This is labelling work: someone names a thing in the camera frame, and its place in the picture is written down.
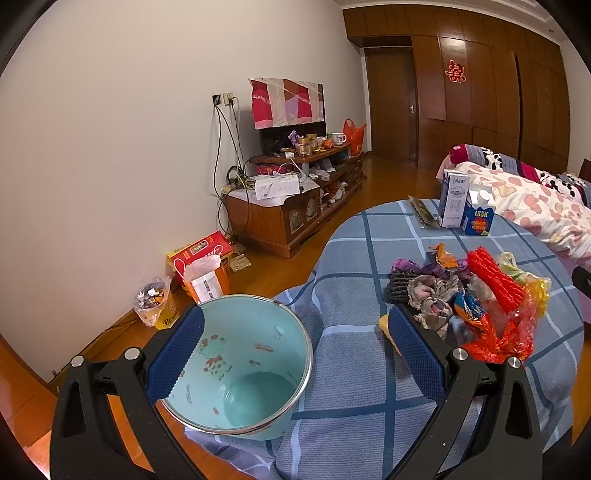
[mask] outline wooden wardrobe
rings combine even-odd
[[[343,10],[359,47],[412,45],[418,164],[437,168],[461,143],[561,173],[570,143],[569,92],[560,47],[525,28],[466,10],[377,5]],[[464,82],[446,71],[453,60]]]

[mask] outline red box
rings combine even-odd
[[[198,258],[209,255],[219,255],[222,260],[229,257],[233,252],[232,246],[220,231],[201,239],[184,248],[175,250],[166,255],[168,263],[174,269],[179,280],[183,279],[184,269]]]

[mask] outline wooden door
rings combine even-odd
[[[372,152],[417,161],[417,94],[410,48],[366,48]]]

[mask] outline tv stand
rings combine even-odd
[[[296,156],[294,161],[301,166],[323,158],[343,156],[339,161],[332,161],[336,172],[330,175],[330,180],[317,179],[319,189],[309,190],[285,200],[283,205],[263,207],[248,203],[232,196],[224,200],[228,209],[228,216],[233,232],[242,232],[238,239],[245,245],[254,245],[279,257],[291,258],[301,247],[301,244],[320,230],[351,197],[361,189],[366,179],[363,172],[363,153],[351,156],[349,144],[331,148],[325,152]],[[254,157],[252,163],[283,164],[285,157]],[[345,194],[336,202],[325,205],[322,202],[324,187],[334,187],[337,181],[344,181]]]

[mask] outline milk carton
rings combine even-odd
[[[468,191],[462,228],[466,235],[488,236],[495,217],[492,187],[476,185]]]
[[[470,177],[456,170],[443,170],[441,200],[439,200],[437,219],[445,228],[458,228],[462,224],[466,195],[470,187]]]

